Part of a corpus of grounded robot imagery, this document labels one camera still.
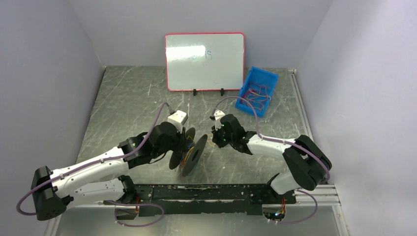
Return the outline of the black perforated cable spool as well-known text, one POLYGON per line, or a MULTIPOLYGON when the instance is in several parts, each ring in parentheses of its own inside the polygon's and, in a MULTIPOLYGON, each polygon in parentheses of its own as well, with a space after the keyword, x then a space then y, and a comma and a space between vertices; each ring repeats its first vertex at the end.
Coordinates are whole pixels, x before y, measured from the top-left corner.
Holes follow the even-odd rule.
POLYGON ((195 138, 196 129, 191 127, 186 130, 186 147, 183 152, 172 152, 169 161, 171 170, 179 170, 183 177, 188 176, 197 166, 200 157, 206 147, 208 136, 202 135, 198 140, 195 138))

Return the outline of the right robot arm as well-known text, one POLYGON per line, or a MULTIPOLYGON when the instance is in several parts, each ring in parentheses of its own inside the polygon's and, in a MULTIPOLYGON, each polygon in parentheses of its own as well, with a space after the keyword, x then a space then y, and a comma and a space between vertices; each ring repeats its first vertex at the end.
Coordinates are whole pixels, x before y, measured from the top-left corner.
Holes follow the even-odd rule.
POLYGON ((288 140, 259 137, 255 131, 246 131, 234 115, 220 110, 210 119, 214 121, 212 141, 219 148, 230 145, 240 153, 279 157, 285 161, 288 172, 274 175, 267 183, 277 194, 300 188, 312 191, 328 178, 332 163, 310 137, 300 135, 288 140))

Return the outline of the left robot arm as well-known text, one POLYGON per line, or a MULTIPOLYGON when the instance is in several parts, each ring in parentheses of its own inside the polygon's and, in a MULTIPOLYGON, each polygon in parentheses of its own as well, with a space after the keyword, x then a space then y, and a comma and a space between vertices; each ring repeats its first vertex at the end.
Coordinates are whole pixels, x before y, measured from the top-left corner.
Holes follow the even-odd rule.
POLYGON ((164 121, 151 132, 129 137, 90 160, 61 169, 51 170, 47 166, 36 169, 31 195, 37 220, 50 220, 72 207, 95 201, 132 203, 137 191, 131 177, 121 175, 104 182, 99 182, 99 179, 153 164, 168 152, 172 153, 169 167, 174 169, 194 137, 195 128, 176 127, 164 121))

